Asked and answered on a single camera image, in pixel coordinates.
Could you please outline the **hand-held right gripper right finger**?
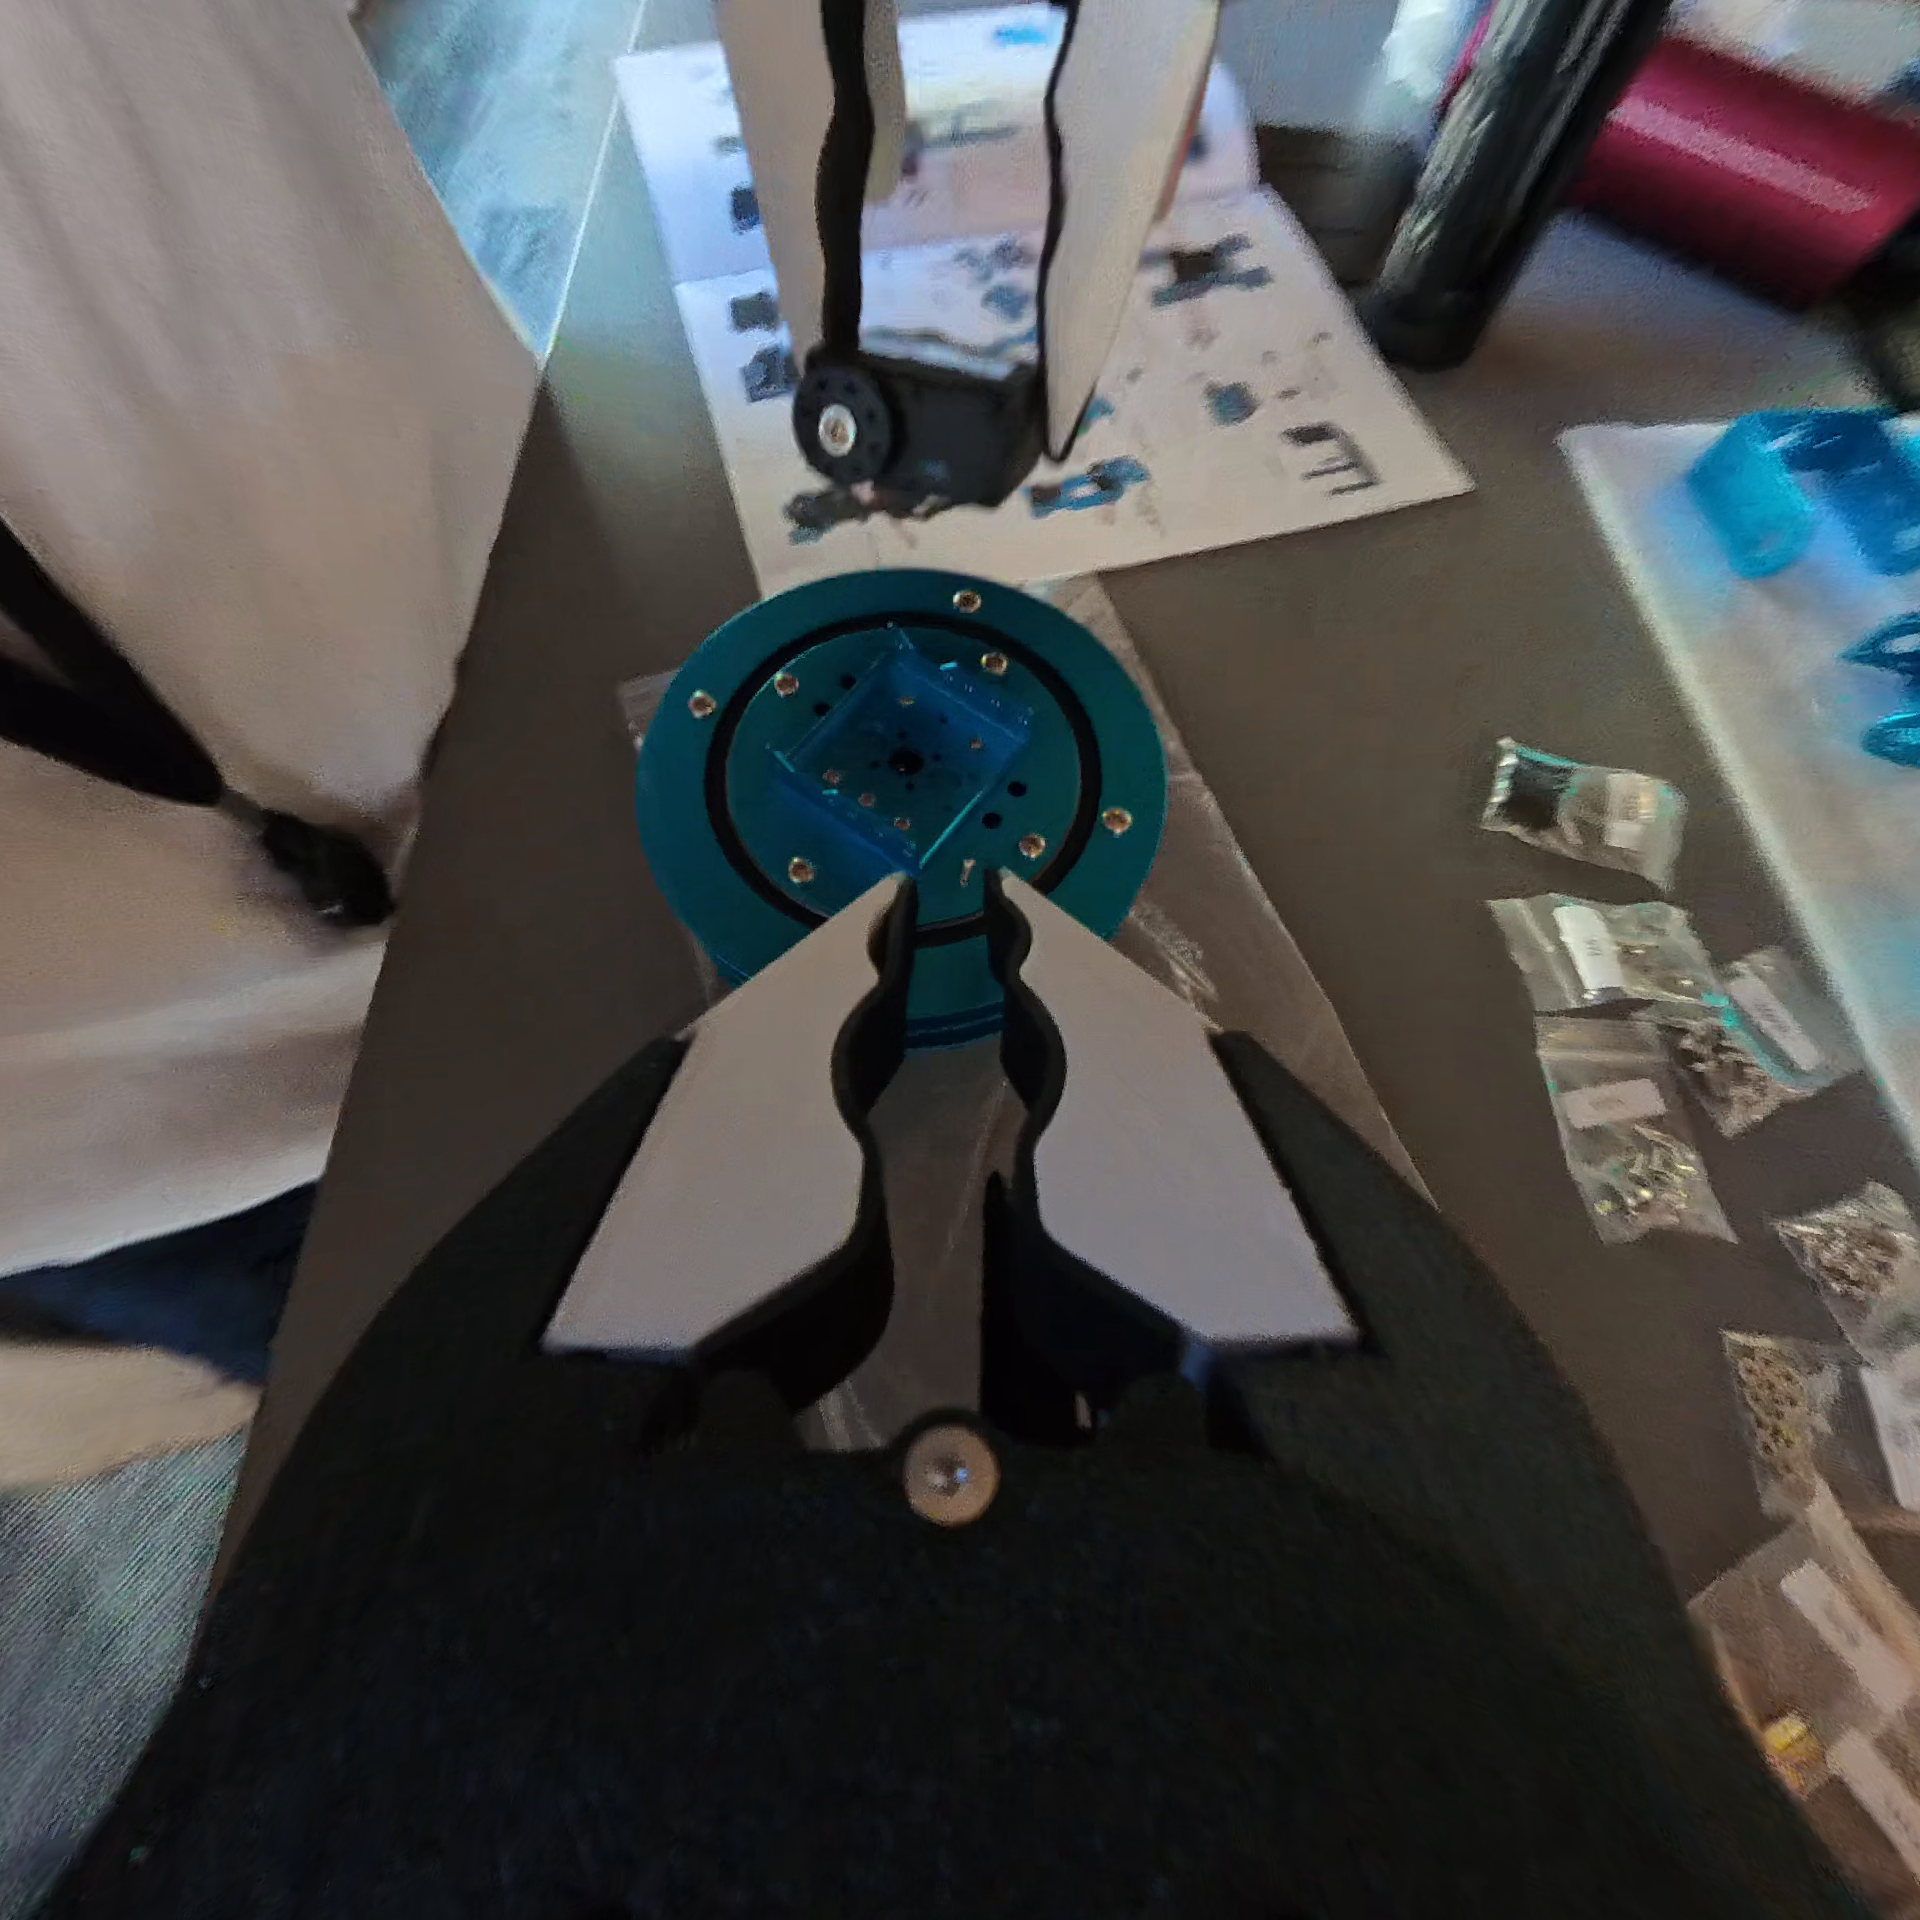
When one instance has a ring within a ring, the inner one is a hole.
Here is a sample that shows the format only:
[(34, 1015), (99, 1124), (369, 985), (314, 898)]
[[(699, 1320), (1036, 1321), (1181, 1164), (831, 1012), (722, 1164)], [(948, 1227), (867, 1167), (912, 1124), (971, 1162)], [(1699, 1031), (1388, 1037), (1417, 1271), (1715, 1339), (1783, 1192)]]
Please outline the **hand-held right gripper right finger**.
[(1080, 1445), (1144, 1384), (1219, 1420), (1232, 1362), (1353, 1353), (1223, 1037), (1036, 884), (991, 876), (983, 905), (1019, 1124), (983, 1212), (981, 1410)]

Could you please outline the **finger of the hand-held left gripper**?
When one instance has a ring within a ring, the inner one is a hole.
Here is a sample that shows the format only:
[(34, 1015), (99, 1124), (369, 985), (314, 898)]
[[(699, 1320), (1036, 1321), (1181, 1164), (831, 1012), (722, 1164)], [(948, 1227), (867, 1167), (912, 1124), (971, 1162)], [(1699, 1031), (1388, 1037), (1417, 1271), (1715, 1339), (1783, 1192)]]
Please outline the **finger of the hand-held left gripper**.
[(899, 4), (720, 3), (716, 20), (791, 351), (847, 357), (867, 211), (904, 170)]
[(1045, 91), (1043, 445), (1063, 461), (1177, 180), (1217, 48), (1217, 3), (1077, 3)]

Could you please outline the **white shirt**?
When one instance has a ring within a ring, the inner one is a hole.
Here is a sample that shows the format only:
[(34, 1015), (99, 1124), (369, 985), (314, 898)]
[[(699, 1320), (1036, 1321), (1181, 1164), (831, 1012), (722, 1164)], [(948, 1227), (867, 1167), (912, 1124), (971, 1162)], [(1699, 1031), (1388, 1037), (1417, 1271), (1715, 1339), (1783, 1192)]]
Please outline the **white shirt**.
[(5, 740), (5, 1285), (163, 1280), (330, 1156), (537, 362), (347, 4), (5, 4), (5, 537), (215, 800)]

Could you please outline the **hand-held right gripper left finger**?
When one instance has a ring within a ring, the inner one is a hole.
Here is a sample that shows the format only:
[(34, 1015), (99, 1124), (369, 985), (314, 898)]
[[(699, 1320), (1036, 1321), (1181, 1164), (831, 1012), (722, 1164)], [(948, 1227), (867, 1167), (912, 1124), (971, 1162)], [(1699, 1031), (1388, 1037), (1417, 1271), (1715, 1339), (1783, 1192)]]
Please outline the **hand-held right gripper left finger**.
[(761, 1377), (791, 1410), (874, 1353), (896, 1297), (874, 1111), (917, 915), (889, 876), (688, 1028), (545, 1353)]

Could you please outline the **printed instruction manual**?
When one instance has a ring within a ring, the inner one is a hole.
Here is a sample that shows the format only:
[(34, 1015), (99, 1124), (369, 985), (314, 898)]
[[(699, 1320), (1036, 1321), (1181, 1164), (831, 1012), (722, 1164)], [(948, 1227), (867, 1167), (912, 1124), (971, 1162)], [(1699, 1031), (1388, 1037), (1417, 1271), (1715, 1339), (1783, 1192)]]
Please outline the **printed instruction manual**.
[[(794, 432), (800, 360), (761, 224), (732, 48), (627, 56), (616, 90), (657, 211), (757, 589), (855, 569), (977, 569), (1009, 586), (1175, 560), (1472, 489), (1361, 332), (1213, 65), (1165, 218), (1060, 461), (996, 508), (836, 484)], [(1036, 373), (1045, 88), (1060, 7), (912, 16), (904, 156), (864, 211), (863, 345), (935, 369)]]

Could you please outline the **group of small screw bags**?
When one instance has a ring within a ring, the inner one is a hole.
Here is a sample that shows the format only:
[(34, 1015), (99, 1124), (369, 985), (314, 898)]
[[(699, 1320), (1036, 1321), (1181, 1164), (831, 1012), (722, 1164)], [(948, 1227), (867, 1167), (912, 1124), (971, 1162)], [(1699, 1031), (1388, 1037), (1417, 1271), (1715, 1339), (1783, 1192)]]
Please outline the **group of small screw bags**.
[[(1655, 898), (1485, 908), (1533, 1020), (1533, 1059), (1599, 1240), (1738, 1240), (1693, 1119), (1738, 1141), (1842, 1083), (1858, 1056), (1781, 947), (1716, 964), (1671, 900), (1688, 824), (1667, 783), (1515, 738), (1480, 828), (1648, 881)], [(1916, 1210), (1867, 1181), (1767, 1220), (1829, 1337), (1719, 1333), (1746, 1468), (1773, 1533), (1692, 1601), (1767, 1769), (1889, 1916), (1916, 1916), (1916, 1601), (1877, 1546), (1916, 1543)]]

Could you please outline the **red metal cylinder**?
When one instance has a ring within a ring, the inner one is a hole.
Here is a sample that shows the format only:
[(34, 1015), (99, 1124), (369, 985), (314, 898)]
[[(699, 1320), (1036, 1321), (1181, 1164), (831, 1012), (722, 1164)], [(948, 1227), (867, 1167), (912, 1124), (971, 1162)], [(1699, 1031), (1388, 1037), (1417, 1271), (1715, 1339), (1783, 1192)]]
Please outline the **red metal cylinder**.
[(1909, 116), (1664, 36), (1608, 113), (1568, 207), (1787, 309), (1916, 243)]

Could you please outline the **black servo with round horn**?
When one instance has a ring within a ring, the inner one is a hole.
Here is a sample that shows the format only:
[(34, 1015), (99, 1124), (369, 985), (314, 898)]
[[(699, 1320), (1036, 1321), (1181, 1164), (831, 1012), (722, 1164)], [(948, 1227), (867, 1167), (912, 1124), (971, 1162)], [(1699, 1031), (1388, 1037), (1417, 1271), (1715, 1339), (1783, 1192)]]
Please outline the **black servo with round horn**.
[(800, 458), (836, 489), (992, 509), (1043, 458), (1036, 364), (816, 351), (791, 404)]

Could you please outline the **large blue U bracket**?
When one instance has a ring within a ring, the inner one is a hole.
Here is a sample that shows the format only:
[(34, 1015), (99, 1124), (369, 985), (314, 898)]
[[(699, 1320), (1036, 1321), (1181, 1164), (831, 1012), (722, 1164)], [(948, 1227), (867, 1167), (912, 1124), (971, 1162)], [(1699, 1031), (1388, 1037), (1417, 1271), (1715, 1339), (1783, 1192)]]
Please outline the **large blue U bracket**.
[(1792, 431), (1787, 466), (1815, 508), (1883, 578), (1919, 569), (1919, 466), (1895, 417), (1811, 411)]
[(1796, 565), (1819, 512), (1796, 455), (1813, 413), (1763, 411), (1731, 421), (1688, 469), (1688, 491), (1735, 577), (1760, 584)]

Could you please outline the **dark grey desk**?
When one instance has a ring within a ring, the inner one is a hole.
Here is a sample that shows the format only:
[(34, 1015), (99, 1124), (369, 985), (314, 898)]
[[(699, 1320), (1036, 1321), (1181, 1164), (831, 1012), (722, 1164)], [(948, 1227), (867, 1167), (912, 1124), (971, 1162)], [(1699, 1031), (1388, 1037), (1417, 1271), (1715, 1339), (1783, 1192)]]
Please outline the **dark grey desk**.
[[(1711, 947), (1785, 937), (1557, 434), (1852, 401), (1855, 383), (1827, 332), (1563, 219), (1475, 360), (1411, 388), (1472, 497), (1140, 568), (1111, 599), (1384, 1115), (1577, 1385), (1690, 1601), (1771, 1533), (1719, 1330), (1819, 1328), (1767, 1220), (1864, 1179), (1912, 1192), (1913, 1167), (1852, 1082), (1715, 1162), (1738, 1244), (1601, 1247), (1483, 908), (1541, 877), (1477, 829), (1482, 760), (1514, 733), (1679, 783)], [(749, 587), (641, 165), (611, 128), (223, 1572), (417, 1261), (696, 1011), (633, 832), (616, 689), (676, 665)]]

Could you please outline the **black ribbed cylinder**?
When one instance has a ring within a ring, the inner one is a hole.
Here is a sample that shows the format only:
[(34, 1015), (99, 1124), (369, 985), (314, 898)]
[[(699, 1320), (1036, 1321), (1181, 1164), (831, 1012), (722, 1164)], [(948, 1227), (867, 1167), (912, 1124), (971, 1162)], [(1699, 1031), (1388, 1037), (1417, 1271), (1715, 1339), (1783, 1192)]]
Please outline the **black ribbed cylinder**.
[(1668, 3), (1492, 4), (1361, 322), (1395, 369), (1460, 369), (1664, 32)]

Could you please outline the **large clear plastic bag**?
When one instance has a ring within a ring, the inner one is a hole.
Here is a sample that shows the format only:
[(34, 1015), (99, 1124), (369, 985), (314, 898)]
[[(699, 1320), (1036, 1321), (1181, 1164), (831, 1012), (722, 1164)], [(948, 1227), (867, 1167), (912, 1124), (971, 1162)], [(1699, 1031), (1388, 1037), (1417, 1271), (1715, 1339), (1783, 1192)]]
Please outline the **large clear plastic bag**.
[[(1186, 999), (1223, 1037), (1232, 1082), (1256, 1115), (1258, 1087), (1276, 1068), (1289, 1068), (1376, 1153), (1396, 1156), (1330, 999), (1251, 873), (1186, 747), (1165, 733), (1161, 700), (1146, 683), (1104, 589), (1084, 584), (1066, 599), (1057, 608), (1091, 628), (1146, 696), (1169, 754), (1160, 857), (1120, 930), (1099, 940)], [(746, 985), (720, 981), (728, 997)], [(666, 1077), (685, 1034), (664, 1044)], [(885, 1368), (891, 1384), (881, 1417), (889, 1427), (961, 1402), (957, 1368), (970, 1355), (978, 1360), (978, 1404), (986, 1196), (991, 1179), (1009, 1168), (1019, 1124), (1000, 1040), (1002, 1023), (994, 1036), (962, 1048), (905, 1044), (904, 1065), (871, 1119), (896, 1265), (895, 1307), (874, 1353), (904, 1348)]]

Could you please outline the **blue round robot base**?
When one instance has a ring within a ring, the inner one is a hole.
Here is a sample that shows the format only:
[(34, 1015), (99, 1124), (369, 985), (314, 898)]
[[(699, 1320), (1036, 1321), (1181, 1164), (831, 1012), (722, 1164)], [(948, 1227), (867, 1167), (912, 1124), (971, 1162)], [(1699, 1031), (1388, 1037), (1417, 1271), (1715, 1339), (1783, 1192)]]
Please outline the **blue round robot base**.
[(914, 882), (912, 1050), (1002, 1027), (987, 876), (1111, 940), (1165, 817), (1161, 725), (1115, 655), (1029, 593), (943, 569), (761, 599), (683, 664), (637, 749), (648, 865), (735, 987), (876, 882)]

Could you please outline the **dark blue trousers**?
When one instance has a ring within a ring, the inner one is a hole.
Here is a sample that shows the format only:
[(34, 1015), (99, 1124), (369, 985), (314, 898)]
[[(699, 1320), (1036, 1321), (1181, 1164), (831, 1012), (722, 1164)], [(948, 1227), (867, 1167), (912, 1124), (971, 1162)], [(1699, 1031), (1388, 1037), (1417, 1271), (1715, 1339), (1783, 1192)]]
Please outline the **dark blue trousers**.
[(315, 1210), (314, 1184), (195, 1231), (2, 1280), (2, 1330), (157, 1348), (261, 1387)]

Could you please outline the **white foam sheet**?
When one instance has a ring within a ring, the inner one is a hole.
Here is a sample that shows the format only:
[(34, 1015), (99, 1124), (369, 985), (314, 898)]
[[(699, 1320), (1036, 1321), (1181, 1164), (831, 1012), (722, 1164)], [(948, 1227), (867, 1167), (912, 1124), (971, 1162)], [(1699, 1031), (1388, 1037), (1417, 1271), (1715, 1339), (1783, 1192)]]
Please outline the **white foam sheet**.
[(1847, 656), (1916, 616), (1835, 524), (1783, 573), (1733, 573), (1688, 489), (1724, 423), (1583, 423), (1559, 449), (1769, 876), (1849, 1017), (1895, 1119), (1919, 1138), (1916, 770), (1864, 733), (1916, 683)]

